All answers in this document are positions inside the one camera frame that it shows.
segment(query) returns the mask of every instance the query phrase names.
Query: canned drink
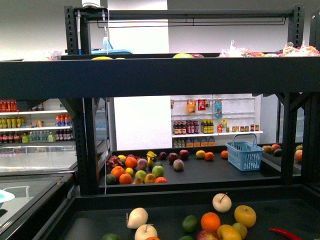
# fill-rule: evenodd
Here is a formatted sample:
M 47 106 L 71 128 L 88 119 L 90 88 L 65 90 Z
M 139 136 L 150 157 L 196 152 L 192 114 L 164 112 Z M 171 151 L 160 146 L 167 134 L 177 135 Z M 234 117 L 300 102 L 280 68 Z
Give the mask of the canned drink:
M 17 127 L 17 118 L 13 117 L 11 119 L 12 128 L 15 129 Z
M 16 119 L 16 127 L 21 128 L 21 126 L 22 126 L 22 118 L 18 116 L 18 118 Z
M 7 119 L 6 119 L 6 127 L 7 127 L 8 129 L 11 129 L 11 128 L 12 128 L 11 118 L 7 118 Z

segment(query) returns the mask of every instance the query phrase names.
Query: white shelf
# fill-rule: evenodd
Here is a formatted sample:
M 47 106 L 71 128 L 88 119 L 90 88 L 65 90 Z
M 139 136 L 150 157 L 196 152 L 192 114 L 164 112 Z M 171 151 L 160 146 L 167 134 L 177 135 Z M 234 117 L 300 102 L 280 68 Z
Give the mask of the white shelf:
M 263 131 L 237 131 L 237 132 L 214 132 L 214 133 L 199 133 L 199 134 L 179 134 L 172 135 L 172 138 L 196 138 L 196 137 L 210 137 L 210 136 L 224 136 L 224 135 L 243 135 L 243 134 L 263 134 Z
M 43 126 L 43 127 L 25 127 L 25 128 L 1 128 L 0 132 L 24 132 L 24 131 L 43 131 L 72 129 L 72 126 Z
M 0 112 L 0 116 L 5 115 L 32 115 L 32 114 L 63 114 L 67 110 L 49 110 L 49 111 L 15 111 L 15 112 Z

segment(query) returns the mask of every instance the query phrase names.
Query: lemon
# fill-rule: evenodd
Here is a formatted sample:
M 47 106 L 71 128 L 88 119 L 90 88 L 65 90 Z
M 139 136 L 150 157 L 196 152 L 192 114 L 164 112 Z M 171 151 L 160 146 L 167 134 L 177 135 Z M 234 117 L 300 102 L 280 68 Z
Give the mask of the lemon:
M 125 155 L 119 155 L 118 158 L 121 159 L 126 159 L 127 157 Z
M 205 154 L 206 154 L 206 152 L 203 151 L 203 150 L 199 150 L 199 151 L 197 151 L 197 152 L 195 153 L 195 155 L 196 155 L 196 157 L 197 157 L 198 159 L 203 159 L 203 158 L 205 157 Z
M 125 173 L 126 174 L 130 174 L 130 176 L 132 177 L 134 175 L 134 170 L 131 168 L 131 167 L 128 167 L 126 170 L 125 170 Z

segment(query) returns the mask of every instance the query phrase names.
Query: dark tray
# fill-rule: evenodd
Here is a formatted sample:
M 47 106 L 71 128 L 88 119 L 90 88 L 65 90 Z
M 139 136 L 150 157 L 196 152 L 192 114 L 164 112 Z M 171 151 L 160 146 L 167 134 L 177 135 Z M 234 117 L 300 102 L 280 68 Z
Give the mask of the dark tray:
M 301 184 L 290 186 L 256 186 L 228 189 L 206 189 L 77 197 L 69 202 L 39 233 L 39 239 L 100 240 L 107 233 L 133 240 L 135 230 L 126 227 L 126 213 L 137 207 L 148 212 L 147 223 L 154 224 L 161 240 L 176 240 L 186 235 L 182 221 L 188 215 L 201 219 L 207 212 L 216 212 L 212 198 L 228 192 L 232 207 L 218 213 L 222 224 L 235 223 L 234 210 L 239 205 L 251 206 L 257 215 L 246 240 L 286 239 L 268 230 L 284 228 L 304 240 L 320 237 L 320 193 Z M 201 230 L 200 224 L 194 233 Z
M 262 158 L 260 170 L 240 171 L 228 160 L 221 158 L 220 152 L 223 149 L 214 147 L 206 149 L 206 152 L 212 150 L 214 153 L 213 161 L 198 159 L 195 156 L 197 148 L 189 149 L 189 158 L 184 160 L 184 170 L 178 172 L 173 165 L 169 163 L 168 157 L 166 160 L 156 158 L 154 162 L 162 162 L 164 168 L 164 177 L 168 179 L 168 183 L 149 183 L 149 184 L 126 184 L 126 185 L 107 185 L 105 191 L 105 177 L 100 180 L 100 193 L 104 194 L 120 194 L 120 193 L 138 193 L 138 192 L 157 192 L 157 191 L 179 191 L 183 190 L 198 190 L 211 188 L 230 188 L 244 186 L 262 186 L 275 185 L 281 182 L 280 167 L 268 159 Z M 159 155 L 162 150 L 155 150 Z M 165 149 L 169 155 L 171 152 L 179 153 L 179 149 Z M 115 151 L 114 155 L 134 154 L 146 159 L 147 150 L 137 151 Z

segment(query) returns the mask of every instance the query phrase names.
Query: lime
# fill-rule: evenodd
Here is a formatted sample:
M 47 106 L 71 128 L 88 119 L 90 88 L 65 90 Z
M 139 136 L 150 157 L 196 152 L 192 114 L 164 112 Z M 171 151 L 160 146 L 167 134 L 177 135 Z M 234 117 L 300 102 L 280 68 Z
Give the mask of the lime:
M 107 174 L 107 175 L 105 176 L 105 181 L 106 181 L 106 184 L 107 184 L 107 185 L 114 185 L 114 184 L 116 184 L 116 182 L 117 182 L 117 178 L 116 178 L 116 176 L 113 175 L 113 174 Z
M 117 234 L 108 233 L 104 235 L 101 240 L 121 240 L 121 238 Z
M 131 167 L 127 167 L 125 173 L 130 174 L 130 176 L 132 177 L 134 175 L 134 170 Z
M 194 238 L 192 236 L 183 236 L 183 237 L 180 237 L 178 240 L 194 240 Z
M 186 233 L 193 233 L 198 225 L 198 218 L 189 215 L 182 221 L 182 228 Z

